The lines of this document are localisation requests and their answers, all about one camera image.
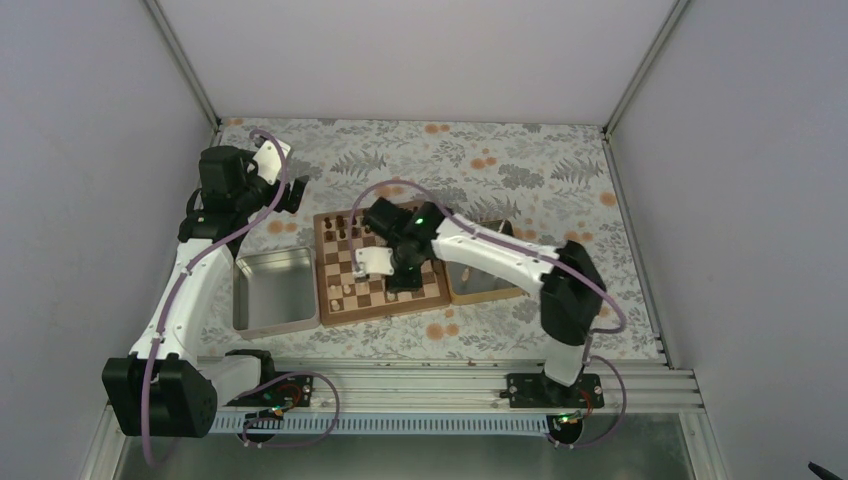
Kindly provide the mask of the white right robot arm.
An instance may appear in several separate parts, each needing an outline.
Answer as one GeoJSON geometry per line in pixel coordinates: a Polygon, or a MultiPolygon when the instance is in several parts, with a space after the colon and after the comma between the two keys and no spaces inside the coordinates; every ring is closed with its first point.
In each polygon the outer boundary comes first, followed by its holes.
{"type": "Polygon", "coordinates": [[[511,407],[604,406],[600,378],[586,373],[584,355],[607,288],[581,244],[524,243],[441,211],[433,202],[403,208],[379,198],[364,211],[362,224],[385,244],[356,249],[355,273],[383,276],[392,293],[420,289],[424,263],[442,261],[488,274],[536,297],[540,324],[551,342],[540,372],[507,375],[500,395],[511,407]]]}

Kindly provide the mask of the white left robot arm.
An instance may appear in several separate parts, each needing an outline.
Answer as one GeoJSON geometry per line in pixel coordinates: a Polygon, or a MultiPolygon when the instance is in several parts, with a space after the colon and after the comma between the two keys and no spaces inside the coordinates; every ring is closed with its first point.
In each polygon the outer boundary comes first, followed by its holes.
{"type": "Polygon", "coordinates": [[[129,354],[108,359],[102,371],[125,435],[202,438],[219,407],[241,395],[255,405],[276,396],[279,380],[269,352],[232,350],[200,368],[197,348],[218,284],[231,274],[249,229],[272,212],[299,208],[308,179],[288,180],[290,152],[290,145],[270,138],[261,138],[254,151],[202,151],[200,186],[187,201],[159,304],[129,354]]]}

